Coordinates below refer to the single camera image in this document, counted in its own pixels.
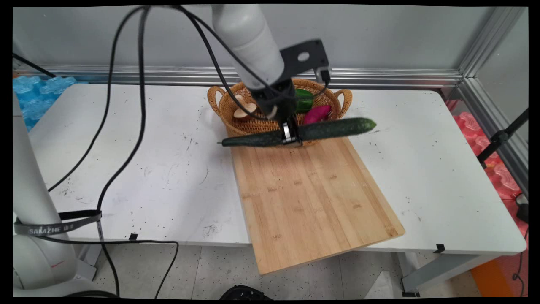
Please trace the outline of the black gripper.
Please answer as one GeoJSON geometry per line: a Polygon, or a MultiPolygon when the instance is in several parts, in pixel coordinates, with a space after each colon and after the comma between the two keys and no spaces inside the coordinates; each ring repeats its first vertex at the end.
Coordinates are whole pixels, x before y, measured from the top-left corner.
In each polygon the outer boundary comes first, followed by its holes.
{"type": "Polygon", "coordinates": [[[270,88],[253,89],[252,98],[268,120],[275,121],[281,126],[283,145],[295,143],[296,146],[302,146],[297,120],[294,121],[294,130],[293,126],[287,122],[297,109],[297,98],[292,79],[275,83],[270,88]]]}

